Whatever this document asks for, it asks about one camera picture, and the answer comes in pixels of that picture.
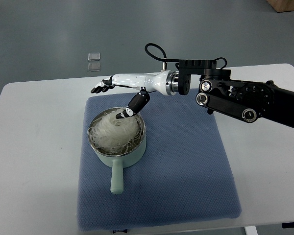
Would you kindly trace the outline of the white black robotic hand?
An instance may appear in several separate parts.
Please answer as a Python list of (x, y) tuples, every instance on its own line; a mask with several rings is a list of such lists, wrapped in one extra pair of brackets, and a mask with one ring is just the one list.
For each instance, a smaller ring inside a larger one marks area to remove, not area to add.
[(131, 99), (125, 109), (116, 114), (117, 119), (129, 118), (137, 115), (150, 101), (151, 92), (159, 92), (163, 95), (174, 95), (177, 92), (177, 85), (174, 81), (177, 72), (165, 70), (159, 74), (148, 73), (127, 73), (115, 74), (109, 79), (101, 80), (91, 90), (92, 94), (106, 92), (115, 87), (134, 88), (138, 92)]

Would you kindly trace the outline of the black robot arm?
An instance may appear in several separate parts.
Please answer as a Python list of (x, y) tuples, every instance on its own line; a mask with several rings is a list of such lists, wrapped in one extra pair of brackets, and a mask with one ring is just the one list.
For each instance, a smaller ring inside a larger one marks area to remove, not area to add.
[(166, 82), (170, 92), (187, 95), (191, 76), (200, 75), (196, 102), (238, 120), (253, 123), (265, 118), (294, 128), (294, 92), (279, 88), (272, 80), (232, 80), (231, 71), (217, 68), (217, 60), (178, 60), (178, 72)]

